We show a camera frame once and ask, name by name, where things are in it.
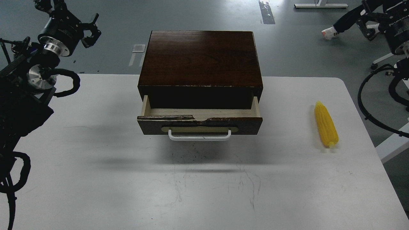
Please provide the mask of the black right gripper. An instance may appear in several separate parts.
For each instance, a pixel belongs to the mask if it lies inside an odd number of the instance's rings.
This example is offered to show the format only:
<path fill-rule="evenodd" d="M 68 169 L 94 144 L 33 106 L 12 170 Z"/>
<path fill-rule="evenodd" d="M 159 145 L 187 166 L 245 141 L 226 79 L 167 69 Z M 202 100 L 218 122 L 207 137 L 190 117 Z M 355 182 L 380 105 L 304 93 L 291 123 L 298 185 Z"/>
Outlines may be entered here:
<path fill-rule="evenodd" d="M 364 37 L 373 41 L 377 35 L 385 35 L 392 54 L 408 54 L 409 11 L 408 2 L 390 7 L 385 13 L 361 11 L 356 25 Z"/>

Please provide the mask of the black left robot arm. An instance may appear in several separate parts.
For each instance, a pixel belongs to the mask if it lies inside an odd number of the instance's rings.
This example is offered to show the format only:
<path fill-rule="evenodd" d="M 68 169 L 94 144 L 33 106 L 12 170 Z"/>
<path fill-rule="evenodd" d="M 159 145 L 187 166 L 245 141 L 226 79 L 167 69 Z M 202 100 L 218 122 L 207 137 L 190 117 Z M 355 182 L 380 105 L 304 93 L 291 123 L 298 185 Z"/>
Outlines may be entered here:
<path fill-rule="evenodd" d="M 92 47 L 101 36 L 96 25 L 99 14 L 83 23 L 72 14 L 64 0 L 35 0 L 35 8 L 49 20 L 38 35 L 38 42 L 1 39 L 8 65 L 0 76 L 1 193 L 9 204 L 8 229 L 13 228 L 16 195 L 26 184 L 31 160 L 15 151 L 21 137 L 42 126 L 53 114 L 52 97 L 66 97 L 80 88 L 80 77 L 73 71 L 58 68 L 61 57 L 73 54 L 79 42 Z"/>

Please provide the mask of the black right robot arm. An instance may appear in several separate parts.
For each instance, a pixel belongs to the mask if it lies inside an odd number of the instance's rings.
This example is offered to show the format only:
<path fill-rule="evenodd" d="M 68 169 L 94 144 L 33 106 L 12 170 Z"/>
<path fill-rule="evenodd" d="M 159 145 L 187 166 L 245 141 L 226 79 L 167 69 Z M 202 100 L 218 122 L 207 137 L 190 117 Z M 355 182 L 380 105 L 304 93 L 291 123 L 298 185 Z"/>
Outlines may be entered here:
<path fill-rule="evenodd" d="M 374 116 L 372 116 L 365 108 L 362 102 L 362 90 L 367 82 L 381 71 L 386 71 L 387 76 L 393 76 L 390 82 L 388 92 L 390 96 L 397 103 L 402 104 L 408 108 L 409 102 L 407 99 L 401 97 L 396 92 L 398 83 L 402 80 L 408 80 L 408 43 L 409 43 L 409 19 L 408 19 L 408 1 L 401 0 L 395 6 L 385 10 L 384 13 L 372 12 L 366 0 L 362 1 L 364 6 L 364 13 L 356 21 L 356 24 L 365 38 L 371 40 L 374 38 L 374 29 L 368 29 L 366 23 L 369 21 L 378 22 L 379 30 L 384 34 L 387 44 L 392 55 L 405 55 L 405 58 L 398 61 L 394 66 L 385 64 L 377 69 L 374 69 L 361 83 L 358 92 L 359 109 L 364 115 L 365 120 L 371 121 L 374 125 L 383 128 L 384 130 L 393 132 L 400 137 L 409 137 L 407 132 L 399 131 L 383 124 Z"/>

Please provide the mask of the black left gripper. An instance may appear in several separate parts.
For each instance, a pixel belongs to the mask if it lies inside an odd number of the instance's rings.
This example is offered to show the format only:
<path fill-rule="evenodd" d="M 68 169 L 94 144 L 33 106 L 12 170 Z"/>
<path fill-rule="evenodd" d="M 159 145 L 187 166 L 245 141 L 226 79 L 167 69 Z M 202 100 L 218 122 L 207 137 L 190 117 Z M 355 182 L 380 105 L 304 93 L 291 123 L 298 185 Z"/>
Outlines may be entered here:
<path fill-rule="evenodd" d="M 64 0 L 34 0 L 34 3 L 37 10 L 50 15 L 49 21 L 38 35 L 38 41 L 42 44 L 54 41 L 61 48 L 63 57 L 71 56 L 80 40 L 85 48 L 90 48 L 101 36 L 96 25 L 98 13 L 91 22 L 81 23 L 75 15 L 65 11 L 67 5 Z M 83 31 L 90 31 L 91 35 L 84 37 Z"/>

